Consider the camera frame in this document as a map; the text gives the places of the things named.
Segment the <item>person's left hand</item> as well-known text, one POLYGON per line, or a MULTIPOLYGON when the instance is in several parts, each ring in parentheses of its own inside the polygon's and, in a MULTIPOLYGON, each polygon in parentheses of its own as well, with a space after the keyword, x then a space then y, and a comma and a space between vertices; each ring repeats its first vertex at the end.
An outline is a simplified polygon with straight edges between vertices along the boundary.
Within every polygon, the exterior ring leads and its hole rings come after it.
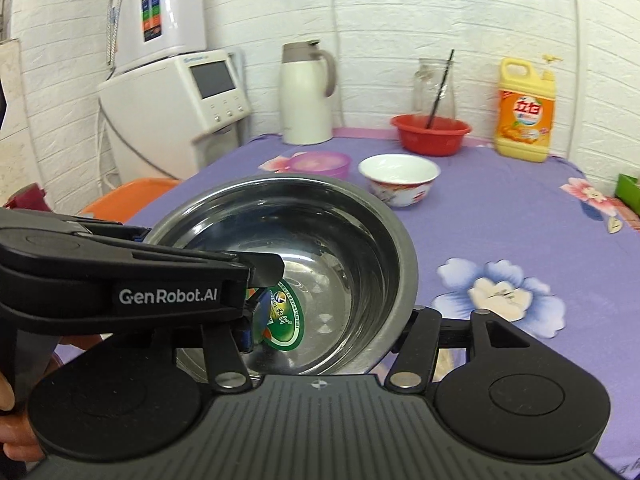
MULTIPOLYGON (((100 335, 67 336, 61 340, 61 344, 88 350, 101 341, 100 335)), ((15 408, 14 391, 4 376, 1 376, 0 382, 1 411, 9 412, 15 408)), ((24 408, 14 414, 1 417, 1 447, 4 454, 16 462, 35 463, 43 459, 43 450, 30 426, 24 408)))

